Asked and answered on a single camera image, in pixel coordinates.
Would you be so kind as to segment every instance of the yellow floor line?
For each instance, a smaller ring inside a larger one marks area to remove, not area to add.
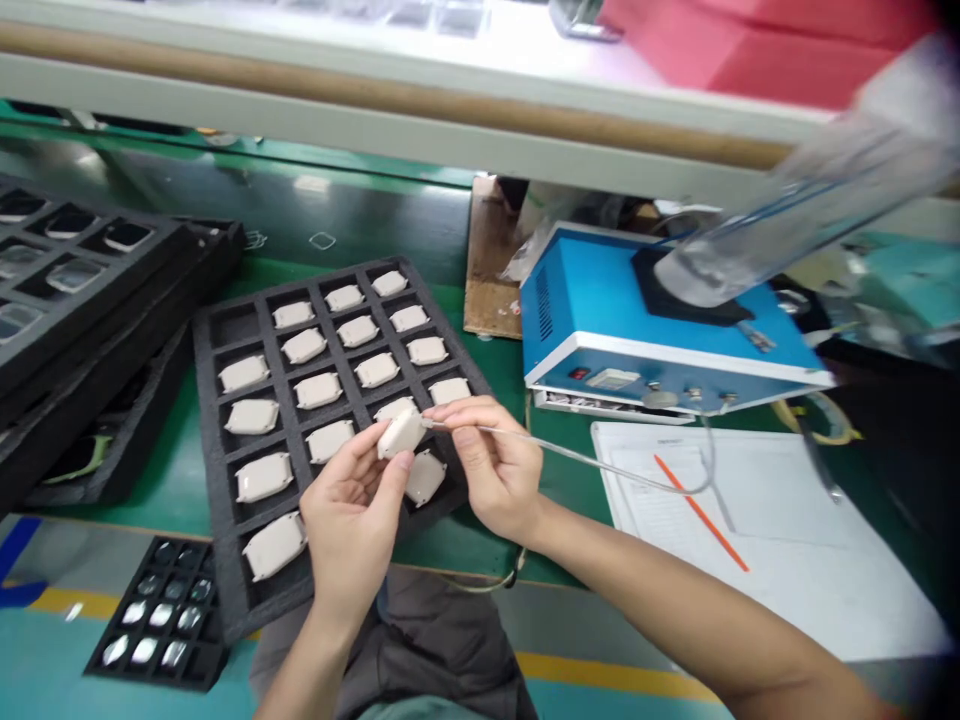
[[[720,702],[702,683],[679,673],[525,652],[517,653],[517,661],[527,678],[644,695]]]
[[[29,609],[62,615],[77,603],[82,606],[79,612],[82,617],[109,620],[116,612],[120,598],[82,590],[47,588]],[[249,639],[257,640],[259,637],[260,632],[257,631]],[[528,652],[518,652],[517,661],[523,674],[531,679],[660,697],[720,702],[717,696],[701,683],[678,673]]]
[[[109,620],[117,611],[120,598],[82,590],[47,588],[43,591],[43,595],[30,606],[30,609],[63,614],[77,603],[83,606],[80,608],[81,616]]]

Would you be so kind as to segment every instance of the floor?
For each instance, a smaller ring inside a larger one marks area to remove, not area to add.
[[[0,539],[13,526],[0,522]],[[45,521],[21,554],[9,581],[42,579],[50,589],[25,610],[0,611],[0,705],[10,716],[128,718],[184,713],[250,717],[246,683],[255,641],[233,649],[206,695],[82,676],[106,620],[117,606],[151,536],[89,523]],[[542,718],[729,718],[699,683],[686,677],[598,596],[574,589],[520,584],[495,595],[501,620]],[[76,603],[77,617],[67,612]],[[872,663],[856,669],[891,702],[909,705],[923,692],[931,663]],[[57,692],[49,692],[54,686]]]

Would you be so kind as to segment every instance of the green workbench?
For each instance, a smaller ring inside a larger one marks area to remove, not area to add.
[[[267,237],[248,252],[224,296],[238,296],[332,269],[390,255],[406,255],[419,269],[454,327],[463,326],[469,173],[402,161],[353,156],[343,170],[337,153],[304,153],[284,143],[210,151],[179,142],[121,135],[89,135],[53,126],[4,122],[0,117],[0,171],[28,177],[79,199],[112,202],[168,214],[230,217]],[[318,232],[336,244],[320,251]],[[497,398],[524,417],[521,345],[482,341],[462,333],[467,350]],[[593,454],[592,419],[555,411],[530,412],[532,432]],[[717,418],[718,427],[780,430],[769,407]],[[880,532],[948,622],[956,616],[942,569],[875,483],[855,446],[824,448],[837,482]],[[548,453],[543,492],[600,522],[611,523],[598,471]],[[167,419],[132,496],[113,507],[78,507],[49,516],[208,536],[210,517],[193,373]],[[443,519],[396,549],[397,562],[464,574],[501,577],[515,548],[487,532],[469,507]],[[563,570],[533,556],[521,580],[576,585]]]

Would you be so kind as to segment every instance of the white paper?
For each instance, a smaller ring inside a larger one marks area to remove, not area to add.
[[[603,472],[615,526],[766,605],[843,661],[951,651],[936,610],[880,536],[849,500],[829,499],[799,435],[714,432],[716,489],[696,500],[750,572],[683,496]],[[598,458],[651,480],[670,484],[654,453],[686,488],[706,477],[702,428],[594,423],[593,436]]]

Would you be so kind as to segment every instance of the gray pants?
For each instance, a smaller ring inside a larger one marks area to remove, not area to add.
[[[537,715],[489,595],[458,590],[429,572],[391,565],[386,602],[357,635],[340,685],[335,720],[378,702],[446,698],[492,720]],[[309,603],[267,625],[250,668],[263,700],[300,633]]]

